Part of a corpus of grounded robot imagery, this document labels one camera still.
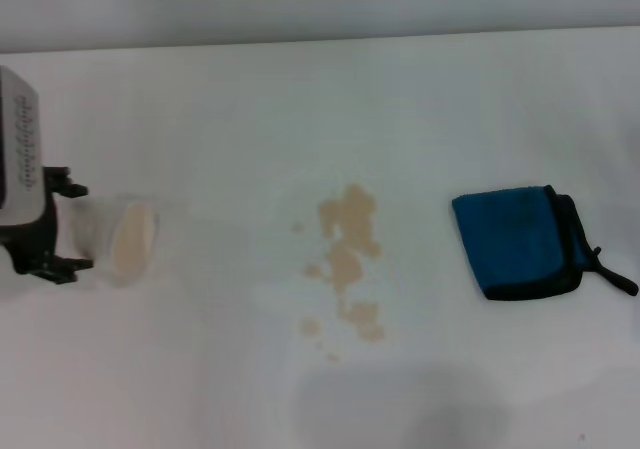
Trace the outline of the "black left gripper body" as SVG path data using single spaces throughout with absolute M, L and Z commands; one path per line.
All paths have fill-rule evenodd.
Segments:
M 28 224 L 1 225 L 1 245 L 20 275 L 55 275 L 58 235 L 57 210 L 52 193 L 45 190 L 42 215 Z

